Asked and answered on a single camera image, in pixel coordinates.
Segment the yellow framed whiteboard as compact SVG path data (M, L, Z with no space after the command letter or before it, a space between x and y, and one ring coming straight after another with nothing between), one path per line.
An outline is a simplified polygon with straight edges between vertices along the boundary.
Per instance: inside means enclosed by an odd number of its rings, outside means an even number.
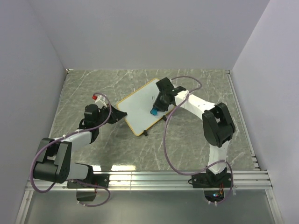
M135 136L142 135L174 108L170 105L165 112L150 113L159 94L158 81L157 78L152 79L116 104L119 111L127 113L125 121Z

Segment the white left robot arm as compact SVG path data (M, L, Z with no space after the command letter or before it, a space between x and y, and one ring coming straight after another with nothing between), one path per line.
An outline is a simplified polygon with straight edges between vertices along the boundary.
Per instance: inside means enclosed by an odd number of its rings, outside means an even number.
M111 105L99 108L96 104L85 107L84 118L78 129L60 138L44 138L40 142L40 150L31 166L30 179L39 179L52 183L63 183L70 180L71 170L78 166L79 171L73 172L79 184L88 188L94 184L94 175L89 173L89 165L71 163L72 151L92 144L104 124L114 124L127 116L126 112L117 110Z

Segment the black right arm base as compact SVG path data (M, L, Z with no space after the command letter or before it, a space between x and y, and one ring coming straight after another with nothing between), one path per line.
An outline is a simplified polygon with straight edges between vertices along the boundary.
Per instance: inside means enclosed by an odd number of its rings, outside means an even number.
M230 188L233 186L232 177L230 173L213 174L213 173L200 173L192 175L188 183L193 188Z

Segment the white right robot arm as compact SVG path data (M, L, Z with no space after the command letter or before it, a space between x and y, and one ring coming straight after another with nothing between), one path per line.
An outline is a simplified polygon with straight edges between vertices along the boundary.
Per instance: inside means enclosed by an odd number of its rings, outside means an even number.
M228 146L235 133L235 125L224 103L211 103L193 94L182 86L175 87L169 78L156 83L159 94L150 113L167 111L170 105L183 108L202 120L203 133L209 143L209 161L205 172L207 184L204 187L217 187L224 181L227 172Z

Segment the blue whiteboard eraser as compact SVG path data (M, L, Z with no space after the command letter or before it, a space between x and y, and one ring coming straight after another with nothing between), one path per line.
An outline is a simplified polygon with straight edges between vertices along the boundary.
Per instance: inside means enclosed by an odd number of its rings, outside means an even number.
M158 111L157 111L157 109L151 109L150 113L151 113L152 115L156 116L157 113L158 113Z

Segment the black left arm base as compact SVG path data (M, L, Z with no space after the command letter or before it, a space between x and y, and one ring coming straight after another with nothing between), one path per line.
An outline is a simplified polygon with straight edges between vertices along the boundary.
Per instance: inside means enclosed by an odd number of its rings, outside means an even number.
M84 189L84 188L92 188L90 185L97 185L104 188L108 188L109 186L110 174L93 174L91 179L80 180L83 184L78 181L68 181L66 187L68 189Z

